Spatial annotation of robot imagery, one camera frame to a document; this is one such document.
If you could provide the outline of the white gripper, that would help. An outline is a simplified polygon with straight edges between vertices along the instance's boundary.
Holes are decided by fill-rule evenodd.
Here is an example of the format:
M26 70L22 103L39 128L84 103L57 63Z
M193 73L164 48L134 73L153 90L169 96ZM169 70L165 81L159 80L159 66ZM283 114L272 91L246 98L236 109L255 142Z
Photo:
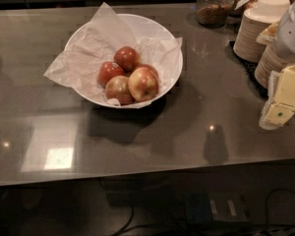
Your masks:
M276 52L282 59L295 59L295 1L282 16L257 36L257 43L269 45L276 39ZM259 126L265 130L283 127L295 115L295 64L268 79L268 100Z

